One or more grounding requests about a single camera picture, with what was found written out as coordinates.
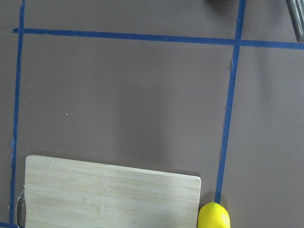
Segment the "yellow lemon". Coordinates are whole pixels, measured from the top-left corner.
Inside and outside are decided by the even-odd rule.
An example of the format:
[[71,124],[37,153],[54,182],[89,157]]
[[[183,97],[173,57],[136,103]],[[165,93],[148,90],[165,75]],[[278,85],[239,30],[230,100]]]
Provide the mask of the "yellow lemon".
[[227,210],[218,203],[204,205],[198,214],[198,228],[231,228]]

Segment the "wooden cutting board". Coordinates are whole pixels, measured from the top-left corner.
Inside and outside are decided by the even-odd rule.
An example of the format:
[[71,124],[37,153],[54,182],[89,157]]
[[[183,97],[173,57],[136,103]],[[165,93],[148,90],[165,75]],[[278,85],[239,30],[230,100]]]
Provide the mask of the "wooden cutting board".
[[194,228],[197,176],[30,155],[28,228]]

